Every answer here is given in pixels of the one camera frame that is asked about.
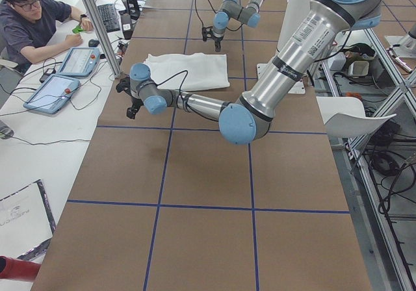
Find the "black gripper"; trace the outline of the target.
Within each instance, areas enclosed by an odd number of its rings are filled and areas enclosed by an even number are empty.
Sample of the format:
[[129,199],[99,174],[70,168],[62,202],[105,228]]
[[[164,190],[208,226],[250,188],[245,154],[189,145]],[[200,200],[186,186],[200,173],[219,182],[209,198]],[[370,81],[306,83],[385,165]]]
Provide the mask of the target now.
[[141,106],[143,105],[143,102],[140,98],[137,98],[133,95],[131,96],[131,102],[132,102],[132,107],[129,107],[126,110],[126,116],[129,119],[135,119],[138,111],[140,110]]
[[218,37],[218,36],[213,36],[213,40],[215,42],[215,51],[216,52],[221,52],[222,48],[221,48],[221,41],[224,39],[223,36]]

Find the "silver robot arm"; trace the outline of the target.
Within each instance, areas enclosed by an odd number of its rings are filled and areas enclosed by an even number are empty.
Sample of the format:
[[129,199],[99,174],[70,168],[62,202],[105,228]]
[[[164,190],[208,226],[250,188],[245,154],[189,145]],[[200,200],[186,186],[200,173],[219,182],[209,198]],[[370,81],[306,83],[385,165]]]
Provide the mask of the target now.
[[264,0],[250,0],[246,6],[238,0],[223,0],[220,9],[214,16],[211,34],[214,39],[215,51],[221,51],[221,44],[230,19],[243,25],[256,28],[260,20],[259,10]]
[[341,31],[368,29],[380,22],[382,0],[310,0],[309,12],[293,35],[263,68],[251,90],[235,102],[227,102],[182,89],[163,89],[151,78],[150,68],[134,64],[126,92],[132,105],[127,117],[134,118],[141,107],[160,114],[169,107],[193,112],[217,121],[222,136],[232,144],[249,144],[269,131],[278,103],[301,80]]

